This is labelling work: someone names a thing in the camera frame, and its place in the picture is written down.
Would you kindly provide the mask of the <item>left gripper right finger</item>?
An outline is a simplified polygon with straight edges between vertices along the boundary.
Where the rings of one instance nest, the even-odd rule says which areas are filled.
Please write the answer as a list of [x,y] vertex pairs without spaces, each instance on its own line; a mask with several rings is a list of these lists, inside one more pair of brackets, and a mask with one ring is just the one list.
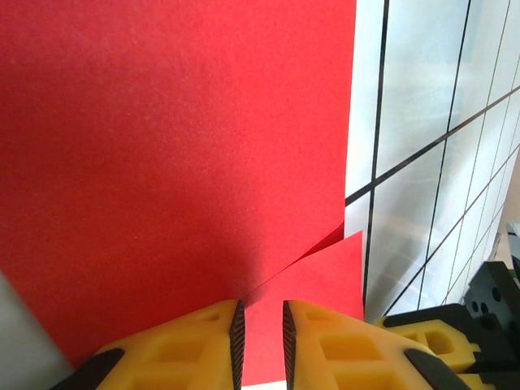
[[289,389],[466,389],[429,348],[307,301],[283,303]]

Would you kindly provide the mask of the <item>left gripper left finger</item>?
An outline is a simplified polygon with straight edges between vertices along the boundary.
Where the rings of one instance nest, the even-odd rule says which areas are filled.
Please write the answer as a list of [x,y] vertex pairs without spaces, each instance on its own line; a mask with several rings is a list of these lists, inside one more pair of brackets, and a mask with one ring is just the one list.
[[99,349],[57,389],[240,389],[245,308],[226,300]]

